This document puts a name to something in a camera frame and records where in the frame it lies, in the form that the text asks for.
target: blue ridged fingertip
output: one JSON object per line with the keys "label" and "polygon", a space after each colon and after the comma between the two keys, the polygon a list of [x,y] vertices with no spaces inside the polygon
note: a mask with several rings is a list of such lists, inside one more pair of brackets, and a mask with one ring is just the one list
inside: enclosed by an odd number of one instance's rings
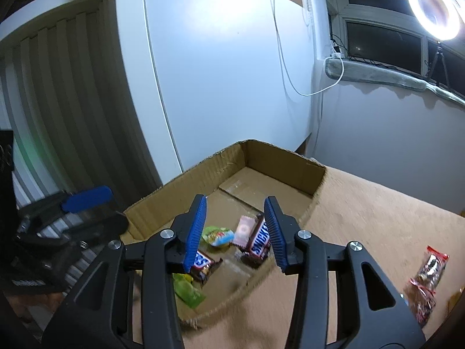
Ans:
{"label": "blue ridged fingertip", "polygon": [[206,219],[206,198],[202,197],[201,202],[198,205],[197,212],[195,213],[194,222],[191,225],[191,230],[187,236],[185,242],[185,256],[183,262],[183,268],[186,273],[191,270],[191,266],[194,264],[195,256],[197,254],[198,245],[201,242],[201,235],[203,226]]}
{"label": "blue ridged fingertip", "polygon": [[274,213],[273,207],[271,207],[270,200],[268,198],[264,201],[264,220],[267,222],[268,233],[270,234],[270,242],[273,247],[273,253],[278,265],[284,272],[285,268],[289,265],[286,256],[286,244],[281,232],[278,219]]}
{"label": "blue ridged fingertip", "polygon": [[112,190],[108,186],[99,186],[91,190],[73,194],[61,204],[66,213],[79,213],[98,205],[109,202],[113,198]]}

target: white cable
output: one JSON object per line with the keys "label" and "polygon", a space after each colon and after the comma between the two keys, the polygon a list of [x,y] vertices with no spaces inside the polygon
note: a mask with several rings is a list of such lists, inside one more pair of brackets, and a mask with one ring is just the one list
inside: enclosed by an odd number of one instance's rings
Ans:
{"label": "white cable", "polygon": [[339,58],[341,60],[341,65],[342,65],[342,72],[341,72],[341,75],[339,76],[338,78],[338,81],[336,81],[334,84],[330,85],[330,86],[327,86],[326,88],[322,89],[322,90],[319,90],[318,92],[314,92],[314,93],[310,93],[310,94],[302,94],[300,93],[294,86],[294,84],[292,83],[291,81],[291,77],[289,76],[289,72],[287,70],[287,66],[286,66],[286,63],[284,61],[284,53],[283,53],[283,47],[281,45],[281,37],[280,37],[280,32],[278,30],[278,23],[276,22],[276,0],[273,0],[273,4],[272,4],[272,9],[273,9],[273,20],[274,20],[274,28],[276,30],[276,37],[278,38],[278,53],[280,55],[280,60],[283,61],[283,65],[284,65],[284,70],[286,72],[286,75],[287,75],[287,79],[289,80],[292,88],[295,90],[295,92],[301,96],[304,96],[304,97],[310,97],[310,96],[313,96],[315,94],[318,94],[318,93],[321,93],[321,92],[324,92],[325,90],[328,90],[329,88],[332,88],[333,86],[337,85],[339,83],[339,81],[341,81],[342,79],[342,76],[344,75],[344,62],[342,60],[342,58]]}

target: cardboard box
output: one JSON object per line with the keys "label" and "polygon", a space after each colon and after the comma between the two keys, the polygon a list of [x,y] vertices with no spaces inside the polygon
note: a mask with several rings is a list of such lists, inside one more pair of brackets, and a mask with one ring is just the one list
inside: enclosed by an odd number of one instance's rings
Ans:
{"label": "cardboard box", "polygon": [[[126,244],[146,240],[169,227],[199,193],[207,196],[205,226],[235,231],[242,215],[254,217],[263,211],[269,195],[275,195],[283,212],[299,224],[306,222],[325,171],[324,166],[273,145],[256,140],[235,143],[129,207],[125,211],[129,229],[122,240]],[[202,289],[206,299],[196,310],[176,300],[184,323],[197,328],[217,322],[276,266],[272,252],[258,269],[238,261],[235,252],[235,247],[208,251],[215,260],[223,258],[223,263]]]}

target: green candy wrapper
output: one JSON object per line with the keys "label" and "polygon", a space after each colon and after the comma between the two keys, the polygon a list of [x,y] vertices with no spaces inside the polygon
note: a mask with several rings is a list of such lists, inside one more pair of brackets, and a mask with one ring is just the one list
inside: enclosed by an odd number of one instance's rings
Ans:
{"label": "green candy wrapper", "polygon": [[197,290],[184,277],[184,274],[173,274],[174,292],[190,308],[196,309],[205,300],[205,295]]}
{"label": "green candy wrapper", "polygon": [[202,231],[202,239],[212,247],[221,247],[234,240],[234,232],[229,228],[208,226]]}

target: tripod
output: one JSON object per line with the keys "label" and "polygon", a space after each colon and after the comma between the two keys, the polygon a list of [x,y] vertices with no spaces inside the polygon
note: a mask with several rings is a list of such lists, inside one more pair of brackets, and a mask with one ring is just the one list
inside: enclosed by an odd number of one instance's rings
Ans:
{"label": "tripod", "polygon": [[[436,55],[434,55],[434,60],[433,60],[433,63],[431,64],[431,68],[430,70],[428,71],[428,74],[426,76],[426,81],[427,82],[430,82],[431,81],[431,77],[433,76],[433,72],[434,72],[434,69],[436,68],[436,63],[438,62],[438,57],[441,57],[441,61],[442,61],[442,66],[443,66],[443,69],[444,69],[444,74],[446,76],[446,85],[447,85],[447,90],[450,89],[450,84],[449,84],[449,74],[447,73],[447,67],[446,67],[446,59],[444,58],[444,53],[442,51],[442,47],[441,47],[441,42],[438,41],[438,47],[436,48]],[[436,80],[436,86],[439,86],[439,80]]]}

